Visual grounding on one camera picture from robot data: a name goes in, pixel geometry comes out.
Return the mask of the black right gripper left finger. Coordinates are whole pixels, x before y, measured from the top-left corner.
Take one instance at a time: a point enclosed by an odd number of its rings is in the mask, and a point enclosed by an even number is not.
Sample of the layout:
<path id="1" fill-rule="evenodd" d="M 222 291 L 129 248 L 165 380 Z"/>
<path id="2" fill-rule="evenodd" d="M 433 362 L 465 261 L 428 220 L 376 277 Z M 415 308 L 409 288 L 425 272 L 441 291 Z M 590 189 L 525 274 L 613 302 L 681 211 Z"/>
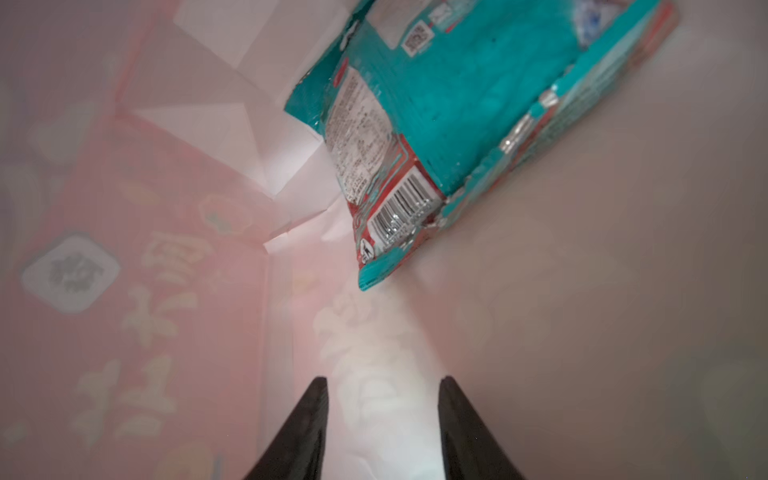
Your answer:
<path id="1" fill-rule="evenodd" d="M 315 377 L 246 480 L 320 480 L 329 414 L 328 384 Z"/>

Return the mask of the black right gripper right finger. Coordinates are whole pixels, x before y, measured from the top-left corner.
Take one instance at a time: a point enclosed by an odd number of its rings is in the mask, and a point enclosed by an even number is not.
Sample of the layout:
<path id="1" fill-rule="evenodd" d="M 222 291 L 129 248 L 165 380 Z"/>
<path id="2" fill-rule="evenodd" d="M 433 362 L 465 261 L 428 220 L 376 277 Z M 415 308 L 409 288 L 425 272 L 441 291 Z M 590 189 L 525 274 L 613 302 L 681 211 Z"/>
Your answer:
<path id="1" fill-rule="evenodd" d="M 448 480 L 524 480 L 452 376 L 439 385 L 438 417 Z"/>

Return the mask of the red paper gift bag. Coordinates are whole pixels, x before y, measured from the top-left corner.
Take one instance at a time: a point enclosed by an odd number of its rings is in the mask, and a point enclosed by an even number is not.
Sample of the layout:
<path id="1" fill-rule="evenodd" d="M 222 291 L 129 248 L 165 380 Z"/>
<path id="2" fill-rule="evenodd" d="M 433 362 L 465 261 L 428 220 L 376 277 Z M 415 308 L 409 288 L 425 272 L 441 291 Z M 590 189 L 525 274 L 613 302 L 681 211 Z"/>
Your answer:
<path id="1" fill-rule="evenodd" d="M 2 3 L 2 477 L 243 479 L 325 377 L 321 478 L 447 479 L 452 376 L 525 479 L 765 478 L 766 3 L 362 290 L 284 109 L 359 2 Z"/>

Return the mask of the teal snack packet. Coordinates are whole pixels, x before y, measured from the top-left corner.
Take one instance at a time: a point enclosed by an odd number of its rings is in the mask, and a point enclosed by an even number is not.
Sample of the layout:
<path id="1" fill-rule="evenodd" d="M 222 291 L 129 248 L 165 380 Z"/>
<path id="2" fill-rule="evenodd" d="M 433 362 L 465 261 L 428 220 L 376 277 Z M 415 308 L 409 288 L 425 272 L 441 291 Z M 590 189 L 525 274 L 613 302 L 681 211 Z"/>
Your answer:
<path id="1" fill-rule="evenodd" d="M 361 1 L 287 98 L 325 142 L 358 285 L 391 275 L 676 28 L 672 1 Z"/>

